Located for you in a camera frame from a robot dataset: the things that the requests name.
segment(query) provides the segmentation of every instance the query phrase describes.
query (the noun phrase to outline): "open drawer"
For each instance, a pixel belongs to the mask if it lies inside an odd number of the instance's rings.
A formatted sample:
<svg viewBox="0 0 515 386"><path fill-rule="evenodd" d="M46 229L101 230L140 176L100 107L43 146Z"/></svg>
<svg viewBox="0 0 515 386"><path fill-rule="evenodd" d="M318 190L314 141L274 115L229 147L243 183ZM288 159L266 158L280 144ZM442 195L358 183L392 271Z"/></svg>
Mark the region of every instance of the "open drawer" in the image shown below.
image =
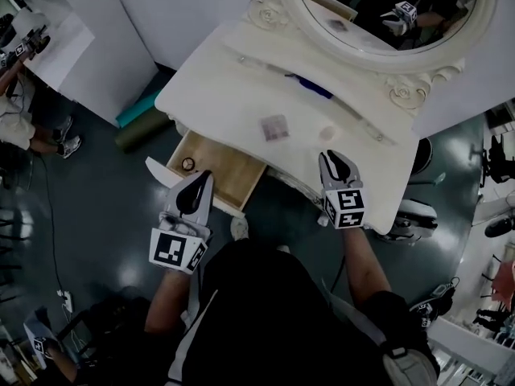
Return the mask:
<svg viewBox="0 0 515 386"><path fill-rule="evenodd" d="M183 160L192 158L195 168L183 169ZM152 175L172 188L196 171L210 170L215 179L213 206L235 217L245 217L243 209L266 164L232 147L222 145L189 130L166 166L153 158L146 160Z"/></svg>

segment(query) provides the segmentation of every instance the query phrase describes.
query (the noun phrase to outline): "wooden drawer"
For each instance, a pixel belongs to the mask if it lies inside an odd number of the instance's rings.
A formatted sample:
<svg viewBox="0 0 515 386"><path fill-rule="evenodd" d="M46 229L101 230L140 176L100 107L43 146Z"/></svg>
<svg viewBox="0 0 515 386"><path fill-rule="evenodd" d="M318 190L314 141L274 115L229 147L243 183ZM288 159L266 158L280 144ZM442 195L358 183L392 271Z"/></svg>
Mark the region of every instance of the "wooden drawer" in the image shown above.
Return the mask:
<svg viewBox="0 0 515 386"><path fill-rule="evenodd" d="M195 161L193 171L183 169L185 158ZM215 178L214 206L233 216L242 217L243 208L265 171L266 164L189 130L168 161L167 168L181 178L196 171L210 170Z"/></svg>

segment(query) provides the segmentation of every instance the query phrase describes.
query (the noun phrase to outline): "red object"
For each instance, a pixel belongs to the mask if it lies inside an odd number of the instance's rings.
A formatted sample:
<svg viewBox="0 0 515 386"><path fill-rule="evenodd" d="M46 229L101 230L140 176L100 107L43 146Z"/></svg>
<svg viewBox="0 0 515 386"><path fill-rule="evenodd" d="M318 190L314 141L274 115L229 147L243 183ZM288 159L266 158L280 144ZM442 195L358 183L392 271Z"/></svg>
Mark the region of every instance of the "red object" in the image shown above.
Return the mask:
<svg viewBox="0 0 515 386"><path fill-rule="evenodd" d="M505 261L499 266L492 282L492 300L503 302L506 309L512 309L513 293L515 293L515 261Z"/></svg>

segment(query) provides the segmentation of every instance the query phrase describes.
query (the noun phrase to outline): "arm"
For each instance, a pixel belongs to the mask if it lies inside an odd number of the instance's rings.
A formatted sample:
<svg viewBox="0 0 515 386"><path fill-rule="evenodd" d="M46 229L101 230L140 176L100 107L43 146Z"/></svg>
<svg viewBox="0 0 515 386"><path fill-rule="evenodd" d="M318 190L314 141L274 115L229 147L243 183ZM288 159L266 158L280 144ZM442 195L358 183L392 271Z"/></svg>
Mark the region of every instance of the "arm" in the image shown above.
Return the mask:
<svg viewBox="0 0 515 386"><path fill-rule="evenodd" d="M29 51L25 51L19 58L16 60L16 63L13 66L4 72L0 77L0 96L6 92L9 87L10 82L18 75L19 72L25 68L23 62L31 56Z"/></svg>
<svg viewBox="0 0 515 386"><path fill-rule="evenodd" d="M347 275L352 299L358 309L378 292L391 292L385 272L360 228L343 230Z"/></svg>
<svg viewBox="0 0 515 386"><path fill-rule="evenodd" d="M48 347L48 354L53 358L54 363L64 377L66 377L70 383L75 382L77 378L77 366L59 349L59 346L51 345Z"/></svg>
<svg viewBox="0 0 515 386"><path fill-rule="evenodd" d="M441 22L444 22L445 18L435 13L434 11L429 11L427 13L422 13L417 17L416 23L417 27L437 27Z"/></svg>
<svg viewBox="0 0 515 386"><path fill-rule="evenodd" d="M169 334L181 323L180 315L187 308L190 280L183 272L165 272L146 316L146 333Z"/></svg>

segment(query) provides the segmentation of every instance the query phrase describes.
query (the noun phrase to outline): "dark floor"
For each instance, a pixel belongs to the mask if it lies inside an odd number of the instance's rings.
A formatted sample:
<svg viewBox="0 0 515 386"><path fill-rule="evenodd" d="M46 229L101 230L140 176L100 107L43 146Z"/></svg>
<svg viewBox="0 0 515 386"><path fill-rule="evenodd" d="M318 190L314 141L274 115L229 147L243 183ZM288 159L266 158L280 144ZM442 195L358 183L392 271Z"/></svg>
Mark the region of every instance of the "dark floor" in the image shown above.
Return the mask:
<svg viewBox="0 0 515 386"><path fill-rule="evenodd" d="M147 92L164 86L167 79L159 73ZM151 298L163 271L148 262L150 230L158 222L167 190L147 171L145 159L151 156L166 162L180 137L171 127L133 153L123 154L113 141L117 129L109 123L50 90L35 98L35 119L47 125L70 113L76 118L71 134L83 134L84 145L69 160L45 158L60 280L72 292L77 311L128 285ZM434 136L433 162L417 179L431 179L442 171L447 178L438 187L408 188L408 196L432 204L438 212L434 237L415 246L383 244L371 237L393 289L408 302L448 281L459 264L476 205L480 157L473 151L482 150L482 124L478 117ZM14 285L0 288L3 297L20 295L0 304L0 318L15 335L23 334L27 312L41 305L48 308L55 329L65 325L56 295L50 211L39 158L31 189L24 191L27 179L27 173L21 176L16 192L0 191L2 214L23 219L27 224L23 232L29 236L2 260L23 266L12 273ZM342 257L340 237L316 223L319 213L303 196L264 176L245 211L251 236L270 244L288 244L317 284L321 279L332 284ZM203 263L229 241L230 220L213 209L209 225L214 237ZM344 276L336 294L347 296Z"/></svg>

